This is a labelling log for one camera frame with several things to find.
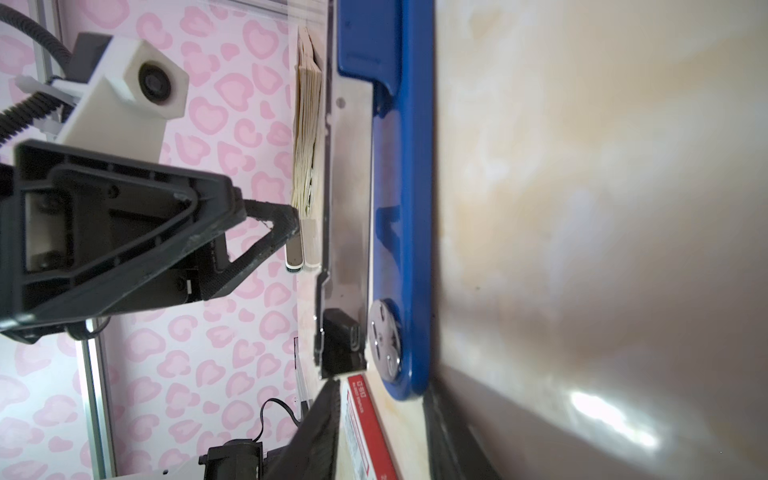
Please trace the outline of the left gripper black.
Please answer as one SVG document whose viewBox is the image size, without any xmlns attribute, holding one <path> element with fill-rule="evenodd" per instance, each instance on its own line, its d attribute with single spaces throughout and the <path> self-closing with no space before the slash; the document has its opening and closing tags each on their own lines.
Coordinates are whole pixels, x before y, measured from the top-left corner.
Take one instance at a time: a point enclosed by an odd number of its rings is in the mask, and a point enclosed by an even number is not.
<svg viewBox="0 0 768 480">
<path fill-rule="evenodd" d="M 32 344 L 95 317 L 232 293 L 299 233 L 290 204 L 222 174 L 27 140 L 1 171 L 1 332 Z M 271 230 L 234 261 L 225 232 Z"/>
</svg>

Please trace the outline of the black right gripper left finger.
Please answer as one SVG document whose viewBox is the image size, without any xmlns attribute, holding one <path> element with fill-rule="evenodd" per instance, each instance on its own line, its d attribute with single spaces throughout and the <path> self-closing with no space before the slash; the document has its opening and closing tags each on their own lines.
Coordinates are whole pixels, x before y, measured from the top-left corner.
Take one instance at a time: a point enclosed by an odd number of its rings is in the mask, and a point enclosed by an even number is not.
<svg viewBox="0 0 768 480">
<path fill-rule="evenodd" d="M 330 379 L 265 479 L 334 479 L 340 414 L 340 381 Z"/>
</svg>

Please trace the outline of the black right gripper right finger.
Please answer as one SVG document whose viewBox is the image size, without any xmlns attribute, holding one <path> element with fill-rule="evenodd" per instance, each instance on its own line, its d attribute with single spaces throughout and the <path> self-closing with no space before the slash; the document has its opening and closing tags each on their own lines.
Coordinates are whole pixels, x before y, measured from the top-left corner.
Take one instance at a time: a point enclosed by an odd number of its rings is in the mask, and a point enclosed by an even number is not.
<svg viewBox="0 0 768 480">
<path fill-rule="evenodd" d="M 428 386 L 423 411 L 432 479 L 500 479 L 442 383 Z"/>
</svg>

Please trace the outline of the red white staple box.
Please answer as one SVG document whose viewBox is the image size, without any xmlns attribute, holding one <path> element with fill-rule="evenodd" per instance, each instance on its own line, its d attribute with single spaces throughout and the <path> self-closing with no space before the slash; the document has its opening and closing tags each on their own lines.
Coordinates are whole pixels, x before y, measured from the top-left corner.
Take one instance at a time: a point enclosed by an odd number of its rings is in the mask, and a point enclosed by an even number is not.
<svg viewBox="0 0 768 480">
<path fill-rule="evenodd" d="M 372 395 L 362 374 L 341 383 L 341 426 L 356 479 L 399 479 Z"/>
</svg>

